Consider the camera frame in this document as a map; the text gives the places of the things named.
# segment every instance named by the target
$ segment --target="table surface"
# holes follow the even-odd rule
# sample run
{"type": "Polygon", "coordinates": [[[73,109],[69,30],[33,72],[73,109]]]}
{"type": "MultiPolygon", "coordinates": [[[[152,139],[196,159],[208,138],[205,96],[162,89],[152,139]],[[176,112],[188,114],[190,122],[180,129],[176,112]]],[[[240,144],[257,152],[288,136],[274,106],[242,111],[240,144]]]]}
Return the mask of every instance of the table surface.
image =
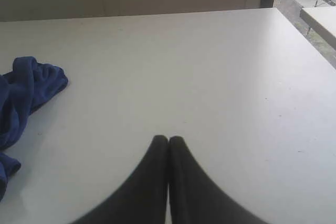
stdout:
{"type": "Polygon", "coordinates": [[[336,50],[336,6],[303,8],[300,16],[336,50]]]}
{"type": "Polygon", "coordinates": [[[0,23],[0,72],[32,55],[70,84],[7,154],[0,223],[69,223],[181,135],[271,223],[336,220],[336,71],[277,9],[0,23]]]}

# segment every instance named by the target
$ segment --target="blue towel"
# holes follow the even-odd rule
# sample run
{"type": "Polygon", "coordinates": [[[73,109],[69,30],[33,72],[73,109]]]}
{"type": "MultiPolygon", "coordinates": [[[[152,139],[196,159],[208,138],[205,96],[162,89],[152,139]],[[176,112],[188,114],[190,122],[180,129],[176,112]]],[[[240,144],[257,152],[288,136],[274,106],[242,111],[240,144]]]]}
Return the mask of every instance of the blue towel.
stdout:
{"type": "MultiPolygon", "coordinates": [[[[15,144],[26,127],[30,114],[49,101],[68,84],[63,70],[37,63],[34,57],[20,57],[13,71],[0,75],[0,150],[15,144]]],[[[8,176],[21,167],[18,160],[0,153],[0,200],[8,176]]]]}

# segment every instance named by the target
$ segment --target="white table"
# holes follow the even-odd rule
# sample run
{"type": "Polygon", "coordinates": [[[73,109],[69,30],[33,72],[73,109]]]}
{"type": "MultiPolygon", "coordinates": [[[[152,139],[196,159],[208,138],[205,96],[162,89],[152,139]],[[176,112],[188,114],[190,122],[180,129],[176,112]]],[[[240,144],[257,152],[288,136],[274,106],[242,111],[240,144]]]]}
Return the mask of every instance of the white table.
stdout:
{"type": "Polygon", "coordinates": [[[336,221],[336,71],[276,10],[0,23],[0,72],[33,55],[70,85],[8,155],[3,224],[66,224],[108,197],[155,134],[275,223],[336,221]]]}
{"type": "Polygon", "coordinates": [[[336,50],[336,6],[303,8],[300,17],[336,50]]]}

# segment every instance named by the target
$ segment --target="blue cloth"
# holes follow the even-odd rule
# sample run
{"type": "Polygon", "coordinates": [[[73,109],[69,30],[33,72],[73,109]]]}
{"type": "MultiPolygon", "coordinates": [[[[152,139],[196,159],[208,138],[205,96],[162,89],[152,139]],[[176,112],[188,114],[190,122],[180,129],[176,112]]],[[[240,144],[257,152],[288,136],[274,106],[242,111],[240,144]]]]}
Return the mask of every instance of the blue cloth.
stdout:
{"type": "MultiPolygon", "coordinates": [[[[30,114],[49,101],[68,84],[63,70],[37,63],[34,57],[20,57],[13,71],[0,75],[0,150],[15,144],[26,127],[30,114]]],[[[0,153],[0,200],[8,177],[21,167],[18,160],[0,153]]]]}

